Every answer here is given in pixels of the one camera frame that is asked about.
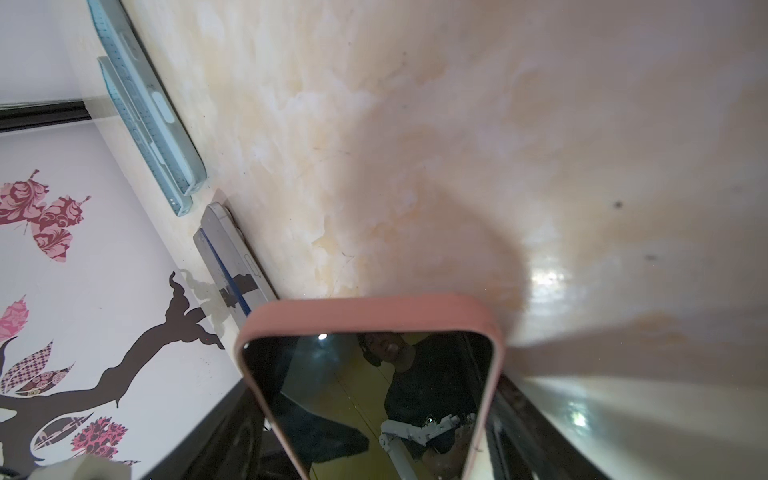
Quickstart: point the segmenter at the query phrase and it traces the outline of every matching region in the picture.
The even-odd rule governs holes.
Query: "pink butterfly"
[[[91,196],[82,202],[76,202],[69,196],[59,197],[46,208],[42,200],[48,192],[48,185],[32,180],[39,171],[32,172],[26,181],[4,184],[0,188],[0,225],[29,222],[38,248],[53,260],[65,262],[72,242],[72,234],[65,227],[83,220],[81,205]]]

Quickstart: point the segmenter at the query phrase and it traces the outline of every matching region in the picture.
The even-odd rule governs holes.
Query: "black strip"
[[[82,101],[0,109],[0,132],[91,120]]]

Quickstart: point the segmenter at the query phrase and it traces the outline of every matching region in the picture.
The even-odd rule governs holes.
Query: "white wall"
[[[91,199],[83,220],[68,228],[73,239],[64,263],[37,248],[26,222],[0,225],[0,310],[23,296],[29,309],[4,370],[53,340],[45,370],[74,367],[50,393],[90,389],[144,331],[165,321],[174,264],[92,122],[0,135],[0,184],[26,180],[34,169],[50,190],[47,204],[64,195]],[[176,280],[184,284],[179,274]],[[197,306],[189,289],[187,298]],[[213,331],[207,319],[200,324]],[[139,372],[119,408],[109,402],[86,413],[128,428],[114,459],[141,461],[133,467],[138,478],[239,378],[224,350],[171,343]],[[44,464],[58,462],[72,456],[70,443],[35,454]]]
[[[0,104],[81,98],[47,0],[0,0]]]

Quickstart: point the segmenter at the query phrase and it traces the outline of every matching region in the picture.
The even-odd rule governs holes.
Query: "glossy table surface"
[[[611,477],[763,474],[768,4],[124,4],[208,171],[180,219],[105,97],[85,2],[54,8],[226,344],[192,243],[211,200],[283,298],[484,300],[507,374]]]

